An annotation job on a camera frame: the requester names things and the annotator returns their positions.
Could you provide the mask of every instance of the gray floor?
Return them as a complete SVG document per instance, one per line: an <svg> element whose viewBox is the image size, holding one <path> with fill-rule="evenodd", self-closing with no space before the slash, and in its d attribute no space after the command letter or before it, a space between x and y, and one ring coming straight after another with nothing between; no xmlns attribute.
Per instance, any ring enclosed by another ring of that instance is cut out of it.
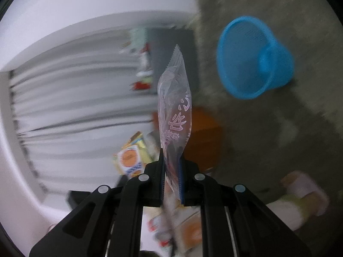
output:
<svg viewBox="0 0 343 257"><path fill-rule="evenodd" d="M343 26L326 0L199 0L196 20L201 92L193 101L223 125L222 184L246 184L264 202L284 193L279 180L293 170L310 174L328 193L328 212L299 236L319 254L343 221ZM234 18L263 20L292 52L295 78L281 89L242 101L222 87L217 40Z"/></svg>

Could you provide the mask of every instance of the person's leg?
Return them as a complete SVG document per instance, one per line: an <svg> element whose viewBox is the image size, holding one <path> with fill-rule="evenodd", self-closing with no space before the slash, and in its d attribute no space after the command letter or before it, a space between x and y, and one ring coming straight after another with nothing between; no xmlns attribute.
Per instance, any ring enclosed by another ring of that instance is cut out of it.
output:
<svg viewBox="0 0 343 257"><path fill-rule="evenodd" d="M290 229L299 229L313 215L322 215L328 204L326 193L307 174L294 171L281 180L287 194L267 204Z"/></svg>

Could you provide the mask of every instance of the curtain fold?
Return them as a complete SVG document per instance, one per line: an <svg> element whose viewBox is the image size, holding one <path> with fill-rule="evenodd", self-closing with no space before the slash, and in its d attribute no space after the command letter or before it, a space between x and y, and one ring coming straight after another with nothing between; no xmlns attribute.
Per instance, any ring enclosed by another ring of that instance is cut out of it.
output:
<svg viewBox="0 0 343 257"><path fill-rule="evenodd" d="M83 37L13 71L17 136L48 192L115 186L113 154L137 131L153 130L157 95L131 90L139 61L120 52L128 41L123 30Z"/></svg>

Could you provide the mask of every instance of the blue mesh wastebasket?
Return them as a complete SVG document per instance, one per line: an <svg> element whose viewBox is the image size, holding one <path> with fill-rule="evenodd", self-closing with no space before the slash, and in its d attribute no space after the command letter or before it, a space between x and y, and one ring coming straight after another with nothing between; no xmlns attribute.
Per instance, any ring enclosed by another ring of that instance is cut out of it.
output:
<svg viewBox="0 0 343 257"><path fill-rule="evenodd" d="M252 99L286 85L293 76L294 62L266 24L241 16L222 32L217 67L228 92L239 99Z"/></svg>

